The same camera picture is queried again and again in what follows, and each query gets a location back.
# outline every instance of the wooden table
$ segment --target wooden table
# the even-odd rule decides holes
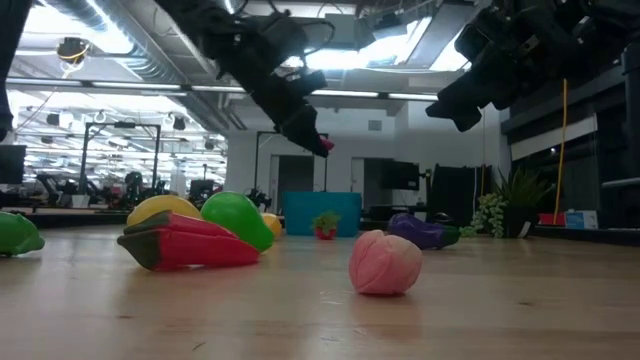
[[[2,359],[640,359],[640,250],[463,240],[407,296],[351,289],[353,241],[285,238],[259,265],[151,273],[121,228],[43,232],[0,260]]]

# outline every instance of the plastic toy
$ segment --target plastic toy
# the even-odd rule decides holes
[[[411,241],[421,250],[440,250],[460,239],[460,231],[455,227],[426,223],[407,213],[394,215],[389,220],[387,231]]]
[[[43,247],[44,240],[31,221],[22,215],[0,212],[0,255],[16,256]]]
[[[260,252],[273,244],[274,235],[262,220],[260,212],[253,202],[242,194],[215,194],[204,204],[201,213],[206,221],[231,231]]]
[[[422,252],[408,240],[369,231],[356,241],[349,261],[349,277],[358,293],[403,294],[418,279]]]
[[[273,233],[274,240],[277,240],[282,236],[282,224],[280,223],[280,219],[274,214],[263,213],[262,220],[267,225],[269,230]]]
[[[149,270],[190,265],[242,266],[258,262],[260,253],[226,229],[165,211],[127,227],[118,244]]]
[[[175,195],[158,195],[140,203],[127,218],[127,226],[139,224],[149,217],[171,210],[174,214],[202,220],[198,209],[187,200]]]

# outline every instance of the red container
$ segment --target red container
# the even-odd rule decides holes
[[[242,266],[260,257],[258,250],[227,229],[170,211],[126,228],[118,244],[149,270]]]
[[[331,229],[329,230],[328,234],[325,234],[324,231],[322,231],[322,228],[317,227],[316,228],[316,237],[320,240],[333,240],[333,238],[336,236],[336,231],[338,231],[337,229]]]
[[[553,226],[553,214],[538,214],[540,217],[539,225],[544,226]],[[558,218],[556,219],[556,226],[565,226],[566,221],[564,217],[564,213],[559,213]]]

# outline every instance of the small potted plant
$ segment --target small potted plant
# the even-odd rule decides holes
[[[473,236],[486,230],[494,237],[526,237],[538,224],[536,207],[551,190],[538,173],[518,168],[509,178],[500,172],[502,184],[494,184],[495,191],[478,199],[480,204],[471,226],[461,229],[463,236]]]
[[[313,219],[311,230],[320,240],[333,240],[338,231],[338,221],[340,221],[340,215],[329,211]]]

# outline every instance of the purple toy eggplant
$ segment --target purple toy eggplant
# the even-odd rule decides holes
[[[440,250],[460,239],[460,231],[455,227],[426,223],[407,213],[394,215],[389,220],[387,231],[411,241],[421,250]]]

